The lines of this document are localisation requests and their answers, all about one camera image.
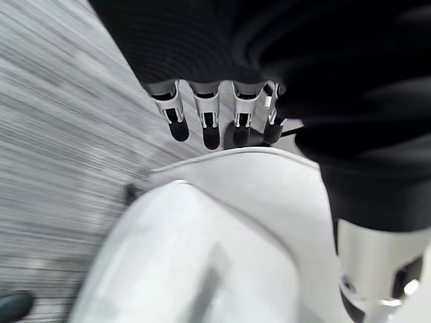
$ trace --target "gray carpet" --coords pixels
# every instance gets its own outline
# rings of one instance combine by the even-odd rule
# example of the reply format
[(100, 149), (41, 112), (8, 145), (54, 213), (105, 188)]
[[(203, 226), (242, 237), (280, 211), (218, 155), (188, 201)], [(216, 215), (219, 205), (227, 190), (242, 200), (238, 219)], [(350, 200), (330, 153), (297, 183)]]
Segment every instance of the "gray carpet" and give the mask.
[[(25, 322), (62, 322), (129, 182), (209, 153), (171, 138), (85, 0), (0, 1), (0, 291), (31, 289)], [(221, 128), (232, 120), (223, 85)]]

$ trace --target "metallic finger segment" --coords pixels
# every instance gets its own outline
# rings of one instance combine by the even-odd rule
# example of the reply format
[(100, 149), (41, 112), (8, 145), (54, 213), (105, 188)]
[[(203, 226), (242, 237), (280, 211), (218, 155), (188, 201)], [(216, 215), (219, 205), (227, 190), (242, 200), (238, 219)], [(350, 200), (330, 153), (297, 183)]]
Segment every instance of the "metallic finger segment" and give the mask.
[(220, 82), (189, 82), (193, 90), (197, 116), (201, 121), (203, 142), (208, 149), (217, 149), (220, 145)]

